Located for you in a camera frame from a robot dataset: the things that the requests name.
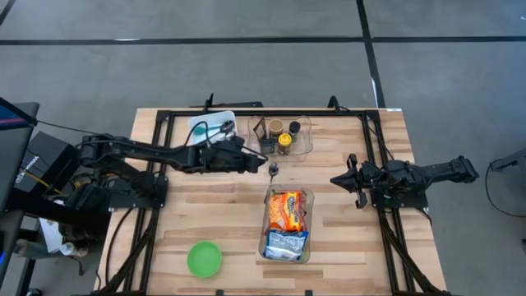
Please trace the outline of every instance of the wooden tabletop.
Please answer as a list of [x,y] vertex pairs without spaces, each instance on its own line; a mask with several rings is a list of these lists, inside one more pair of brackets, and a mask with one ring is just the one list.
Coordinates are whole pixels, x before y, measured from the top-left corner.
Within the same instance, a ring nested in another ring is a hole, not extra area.
[[[157,109],[137,110],[133,140],[151,142],[156,113]],[[380,109],[380,115],[385,143],[394,157],[413,161],[402,112]],[[237,117],[243,137],[247,137],[247,120]],[[268,164],[258,174],[184,174],[168,168],[169,191],[160,211],[148,294],[214,294],[217,289],[225,294],[304,294],[306,289],[315,295],[390,294],[376,210],[370,203],[356,209],[356,195],[329,182],[347,171],[349,153],[358,156],[358,163],[367,160],[362,124],[354,117],[313,117],[311,121],[313,151],[303,162],[280,163],[274,180],[274,184],[300,185],[314,192],[310,260],[305,264],[269,261],[258,252],[263,199],[270,180]],[[187,122],[188,118],[176,119],[171,147],[184,142]],[[143,161],[129,162],[138,169],[146,167]],[[109,240],[125,211],[112,215],[99,267],[102,278]],[[130,252],[136,212],[127,217],[116,238],[111,275]],[[400,214],[410,255],[435,286],[445,289],[429,221],[412,209],[402,209]],[[188,251],[201,240],[217,243],[223,253],[220,271],[209,279],[198,279],[187,268]],[[395,257],[399,286],[404,289],[401,262]],[[134,289],[138,289],[142,260],[137,261]]]

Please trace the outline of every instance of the black box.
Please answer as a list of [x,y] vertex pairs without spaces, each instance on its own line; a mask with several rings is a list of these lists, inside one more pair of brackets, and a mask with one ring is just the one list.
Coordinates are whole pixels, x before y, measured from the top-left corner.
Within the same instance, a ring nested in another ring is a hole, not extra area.
[[[21,163],[21,168],[47,184],[53,184],[58,190],[66,186],[78,167],[75,148],[43,132],[39,132],[30,141]],[[22,170],[16,176],[15,188],[28,192],[33,197],[41,197],[48,190]]]

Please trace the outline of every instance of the computer monitor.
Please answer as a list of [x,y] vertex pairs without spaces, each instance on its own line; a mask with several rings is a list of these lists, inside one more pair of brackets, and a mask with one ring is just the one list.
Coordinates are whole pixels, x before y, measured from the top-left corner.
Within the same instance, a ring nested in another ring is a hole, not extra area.
[[0,131],[35,126],[36,123],[36,118],[0,98]]

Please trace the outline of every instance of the green bowl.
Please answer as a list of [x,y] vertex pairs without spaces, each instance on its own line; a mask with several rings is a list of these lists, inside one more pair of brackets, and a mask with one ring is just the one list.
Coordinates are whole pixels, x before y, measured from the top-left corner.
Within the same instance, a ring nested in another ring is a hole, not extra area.
[[188,269],[199,277],[214,275],[221,266],[221,250],[212,242],[198,242],[191,247],[187,258]]

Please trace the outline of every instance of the black cap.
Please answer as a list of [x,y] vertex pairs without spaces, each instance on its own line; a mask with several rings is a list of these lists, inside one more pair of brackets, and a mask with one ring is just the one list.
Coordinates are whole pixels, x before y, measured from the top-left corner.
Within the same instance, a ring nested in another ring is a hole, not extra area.
[[299,122],[291,122],[290,125],[288,126],[288,131],[291,133],[297,133],[299,132],[299,129],[301,127],[302,125],[299,124]]

